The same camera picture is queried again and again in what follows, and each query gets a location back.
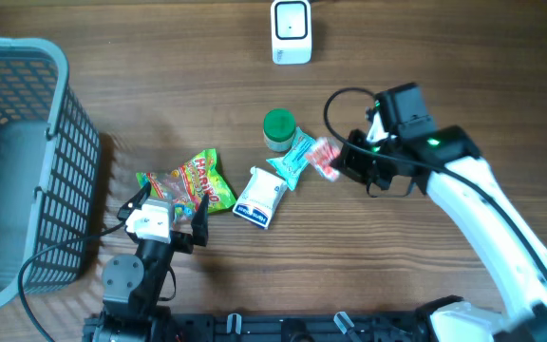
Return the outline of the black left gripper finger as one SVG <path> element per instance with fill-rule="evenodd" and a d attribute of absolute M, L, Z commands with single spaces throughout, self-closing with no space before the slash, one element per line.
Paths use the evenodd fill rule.
<path fill-rule="evenodd" d="M 142 205 L 149 199 L 151 183 L 147 182 L 131 199 L 122 205 L 117 213 L 119 221 L 127 221 L 132 212 L 141 209 Z"/>
<path fill-rule="evenodd" d="M 205 194 L 191 221 L 193 244 L 206 247 L 209 238 L 208 232 L 209 196 Z"/>

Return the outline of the Haribo gummy candy bag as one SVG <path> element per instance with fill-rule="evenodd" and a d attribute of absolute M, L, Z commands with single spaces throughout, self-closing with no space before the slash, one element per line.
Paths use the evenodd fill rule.
<path fill-rule="evenodd" d="M 201 199 L 207 196 L 208 213 L 231 209 L 236 197 L 231 187 L 217 170 L 217 151 L 204 149 L 183 165 L 169 172 L 139 172 L 140 187 L 151 184 L 151 195 L 173 202 L 175 221 L 193 218 Z"/>

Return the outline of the orange white tissue packet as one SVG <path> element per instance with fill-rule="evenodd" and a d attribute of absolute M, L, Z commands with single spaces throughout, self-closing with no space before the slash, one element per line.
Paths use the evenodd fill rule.
<path fill-rule="evenodd" d="M 336 181 L 340 172 L 332 162 L 341 154 L 341 148 L 330 138 L 320 137 L 306 152 L 308 163 L 327 181 Z"/>

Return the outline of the white blue plaster box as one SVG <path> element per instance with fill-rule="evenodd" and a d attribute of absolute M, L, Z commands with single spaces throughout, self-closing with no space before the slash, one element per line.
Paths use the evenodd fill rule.
<path fill-rule="evenodd" d="M 259 167 L 250 169 L 251 178 L 233 207 L 233 214 L 268 230 L 275 210 L 288 189 L 287 183 Z"/>

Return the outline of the teal tissue packet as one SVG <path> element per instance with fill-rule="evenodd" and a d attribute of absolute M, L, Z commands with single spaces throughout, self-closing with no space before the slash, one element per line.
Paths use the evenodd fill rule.
<path fill-rule="evenodd" d="M 270 164 L 287 183 L 288 188 L 294 191 L 301 173 L 308 166 L 306 154 L 315 144 L 315 139 L 306 134 L 300 127 L 295 129 L 292 146 L 283 157 L 268 159 Z"/>

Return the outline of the green lid plastic jar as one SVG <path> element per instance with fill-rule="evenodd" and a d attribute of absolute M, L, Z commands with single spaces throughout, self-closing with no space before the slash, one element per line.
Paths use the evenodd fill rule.
<path fill-rule="evenodd" d="M 296 132 L 296 121 L 288 109 L 276 108 L 265 115 L 263 135 L 265 144 L 274 152 L 291 148 Z"/>

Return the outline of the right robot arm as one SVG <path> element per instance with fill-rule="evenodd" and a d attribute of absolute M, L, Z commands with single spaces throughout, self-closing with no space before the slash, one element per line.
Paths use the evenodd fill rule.
<path fill-rule="evenodd" d="M 385 198 L 392 181 L 437 204 L 459 227 L 493 278 L 503 313 L 450 295 L 415 313 L 423 341 L 547 341 L 547 248 L 504 195 L 479 148 L 457 125 L 439 128 L 420 88 L 409 83 L 367 95 L 368 132 L 341 138 L 332 165 Z"/>

